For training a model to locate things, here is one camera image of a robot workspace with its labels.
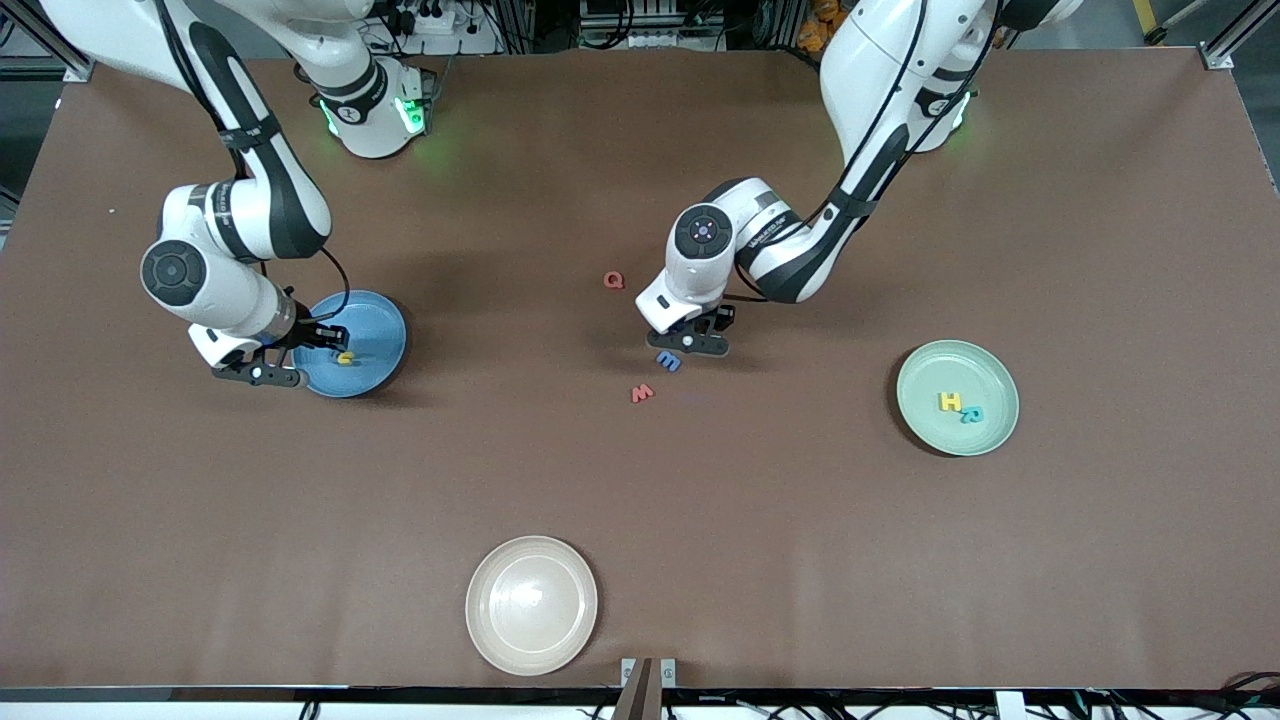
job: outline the blue plate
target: blue plate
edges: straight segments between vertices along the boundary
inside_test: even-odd
[[[342,293],[330,295],[311,309],[312,315],[333,313]],[[307,387],[325,397],[356,397],[387,382],[404,359],[408,331],[404,315],[390,300],[367,290],[353,290],[342,309],[325,324],[347,328],[347,350],[355,355],[351,365],[338,364],[338,351],[298,347],[293,365],[307,374]]]

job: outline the power strip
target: power strip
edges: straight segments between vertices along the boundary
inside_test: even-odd
[[[417,19],[413,20],[413,32],[421,35],[453,35],[453,24],[457,18],[458,15],[452,8],[444,10],[439,18],[417,15]]]

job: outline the metal bracket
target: metal bracket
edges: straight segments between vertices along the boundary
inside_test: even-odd
[[[626,657],[622,660],[622,680],[620,684],[626,685],[627,678],[631,676],[631,670],[636,666],[635,657]],[[658,666],[662,674],[662,687],[675,688],[676,687],[676,659],[664,657]]]
[[[1027,720],[1027,698],[1021,691],[996,691],[996,716],[1000,720]]]
[[[1199,41],[1197,49],[1199,49],[1201,63],[1204,64],[1206,70],[1230,70],[1235,67],[1235,61],[1231,60],[1230,55],[1211,55],[1203,40]]]
[[[662,665],[672,664],[672,679],[675,679],[675,660],[663,660]],[[652,657],[644,660],[631,660],[631,669],[623,670],[626,682],[622,683],[622,693],[618,703],[613,707],[614,717],[627,720],[660,720],[662,717],[662,683],[666,675],[658,666],[658,661]]]

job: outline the black cable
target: black cable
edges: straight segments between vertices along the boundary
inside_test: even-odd
[[[378,19],[383,20],[383,27],[387,28],[387,35],[392,38],[392,46],[396,47],[393,56],[397,59],[406,58],[407,55],[404,55],[404,49],[401,47],[399,44],[399,32],[392,29],[392,23],[387,19],[387,15],[379,15]]]
[[[809,68],[813,72],[818,73],[822,70],[822,65],[818,63],[818,60],[814,60],[812,55],[809,55],[804,50],[800,50],[795,45],[769,45],[768,47],[765,47],[765,50],[781,50],[782,53],[786,53],[787,55],[791,55],[796,60],[800,60],[801,63],[809,65]]]
[[[1000,3],[1000,6],[1004,6],[1002,0],[997,0],[997,3]],[[919,45],[919,42],[920,42],[920,35],[922,35],[922,31],[924,29],[924,13],[925,13],[927,9],[928,9],[928,0],[920,0],[920,12],[918,13],[918,15],[915,18],[915,32],[911,33],[911,44],[906,49],[906,55],[905,55],[906,61],[904,61],[902,65],[897,69],[897,77],[893,78],[893,85],[890,86],[888,94],[884,95],[884,101],[881,102],[879,110],[876,111],[876,118],[872,119],[870,126],[867,127],[867,133],[863,135],[861,142],[858,143],[858,147],[854,150],[852,155],[849,156],[849,161],[845,163],[845,169],[840,173],[840,178],[836,181],[836,184],[835,184],[833,190],[838,190],[840,186],[845,184],[845,179],[849,178],[849,173],[852,172],[852,169],[854,169],[854,163],[858,161],[858,158],[863,154],[863,150],[867,147],[867,143],[870,142],[872,135],[876,132],[876,127],[879,126],[881,119],[884,117],[884,113],[888,110],[890,104],[893,101],[893,96],[899,92],[899,88],[902,85],[902,77],[906,74],[906,68],[908,68],[908,65],[911,61],[911,56],[915,55],[915,46]],[[989,38],[988,38],[987,46],[988,47],[991,46]],[[982,64],[982,56],[978,58],[978,64]],[[978,64],[974,65],[974,72],[977,72]],[[938,115],[938,118],[934,118],[933,123],[936,124],[940,118],[942,118],[942,115]],[[920,136],[922,140],[924,137],[928,137],[928,135],[929,135],[929,132],[925,131],[925,133],[923,136]],[[888,176],[888,179],[884,181],[884,183],[881,186],[881,192],[883,192],[884,188],[888,187],[888,181],[893,179],[893,174],[896,172],[896,168],[901,167],[901,164],[902,163],[899,163],[897,165],[895,165],[895,170],[891,170],[891,173]],[[826,202],[818,205],[818,208],[815,208],[813,213],[809,213],[809,217],[805,219],[804,223],[794,225],[794,227],[791,227],[791,229],[782,232],[781,236],[777,240],[774,240],[773,242],[782,242],[783,240],[787,240],[788,237],[791,237],[791,236],[796,234],[797,232],[800,232],[800,228],[808,227],[809,223],[812,223],[818,217],[818,214],[822,213],[822,209],[824,206],[826,206]]]
[[[1222,685],[1222,692],[1238,691],[1245,685],[1252,685],[1258,680],[1266,680],[1267,678],[1280,678],[1280,673],[1251,673],[1229,685]]]
[[[618,0],[618,3],[620,3],[620,5],[618,5],[618,27],[605,37],[605,41],[602,45],[593,45],[593,44],[585,41],[585,40],[579,38],[579,42],[584,47],[590,47],[591,50],[611,50],[611,49],[617,47],[618,45],[621,45],[622,41],[626,40],[627,36],[631,35],[631,27],[634,26],[635,18],[636,18],[635,0],[626,0],[625,5],[621,4],[622,1],[623,0]],[[625,28],[623,28],[623,22],[626,22],[626,27]]]
[[[906,161],[915,155],[915,151],[919,150],[922,145],[924,145],[924,140],[929,137],[929,135],[933,132],[933,128],[938,126],[938,122],[941,122],[942,118],[947,117],[947,113],[950,113],[951,109],[955,108],[956,104],[960,102],[969,92],[969,86],[973,85],[973,78],[978,76],[978,69],[982,68],[982,63],[987,59],[987,54],[991,53],[991,46],[996,42],[996,31],[1000,28],[1000,14],[1004,9],[1005,9],[1005,0],[996,0],[996,12],[991,18],[991,28],[987,31],[987,44],[982,47],[982,53],[978,54],[978,60],[974,61],[973,68],[969,69],[969,73],[960,83],[960,87],[957,87],[956,91],[951,94],[951,99],[947,100],[947,104],[946,106],[942,108],[942,111],[940,111],[938,115],[933,118],[933,122],[931,122],[929,127],[923,133],[920,133],[920,138],[915,141],[915,145],[913,145],[911,149],[906,151],[906,156],[904,156],[901,161],[893,165],[893,169],[890,170],[888,176],[884,178],[884,182],[881,184],[881,188],[876,193],[876,197],[873,200],[879,200],[879,197],[884,193],[884,190],[888,188],[888,184],[893,182],[893,178],[897,177],[897,173],[902,169],[904,165],[906,165]]]
[[[329,252],[326,247],[321,247],[320,252],[324,252],[324,256],[333,263],[333,266],[338,269],[338,274],[342,275],[342,302],[338,304],[338,309],[333,313],[325,313],[324,315],[298,320],[300,325],[314,325],[315,323],[328,320],[338,313],[342,313],[342,310],[347,307],[347,301],[351,300],[351,281],[347,279],[347,270],[342,269],[342,263],[339,263],[338,259],[333,256],[333,252]]]
[[[515,53],[512,53],[511,49],[513,46],[517,46],[517,44],[511,40],[509,35],[507,35],[507,27],[499,23],[497,19],[494,19],[493,13],[489,12],[489,5],[486,3],[480,3],[480,9],[484,10],[484,15],[489,20],[489,27],[493,28],[493,33],[500,37],[502,44],[506,45],[506,47],[503,47],[504,54],[515,55]],[[520,40],[525,40],[525,37],[522,37],[518,32],[516,33],[516,37],[518,37]]]
[[[200,102],[200,106],[209,113],[209,117],[214,120],[214,127],[218,132],[224,132],[227,126],[223,123],[218,111],[214,109],[212,102],[210,102],[209,96],[205,94],[205,87],[200,83],[200,76],[196,74],[196,68],[192,67],[191,58],[187,56],[187,50],[182,45],[178,28],[174,27],[173,17],[169,15],[169,8],[164,4],[164,0],[154,0],[154,3],[156,6],[156,14],[160,18],[160,28],[164,31],[165,45],[169,46],[169,55],[178,67],[178,74],[180,74],[182,81],[187,83],[187,88],[191,90],[191,95],[196,99],[196,102]],[[230,147],[227,149],[227,152],[232,156],[232,164],[236,167],[236,179],[247,178],[248,170],[244,168],[244,156]]]
[[[764,297],[764,293],[760,291],[760,288],[756,287],[755,283],[751,282],[751,279],[746,277],[746,273],[742,272],[742,266],[739,265],[736,261],[733,263],[733,272],[737,273],[737,279],[742,281],[742,284],[745,284],[755,295],[760,296],[760,300],[763,300],[764,302],[769,301],[768,297]]]
[[[9,44],[9,38],[13,37],[13,29],[18,27],[18,23],[15,23],[13,18],[5,17],[4,14],[0,14],[0,20],[5,20],[0,23],[0,26],[9,26],[9,32],[4,33],[4,40],[0,40],[0,47],[4,47]]]
[[[818,720],[817,717],[813,716],[813,714],[800,707],[799,705],[783,705],[782,707],[771,712],[769,716],[765,717],[764,720],[778,720],[780,717],[782,717],[782,714],[786,712],[787,710],[799,710],[800,714],[808,717],[809,720]]]
[[[955,708],[951,708],[950,711],[946,711],[946,710],[942,710],[941,707],[938,707],[937,705],[927,705],[927,707],[929,710],[933,710],[934,712],[937,712],[940,715],[945,715],[945,716],[950,717],[951,720],[960,720],[960,715],[956,714]]]

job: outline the green indicator light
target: green indicator light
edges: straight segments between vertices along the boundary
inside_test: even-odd
[[[320,101],[320,109],[324,111],[324,119],[329,120],[329,133],[338,137],[338,126],[333,123],[333,113],[329,111],[329,106]]]
[[[426,127],[426,123],[422,120],[422,108],[417,101],[406,102],[397,97],[396,109],[399,110],[401,119],[404,120],[404,129],[410,133],[417,135]]]

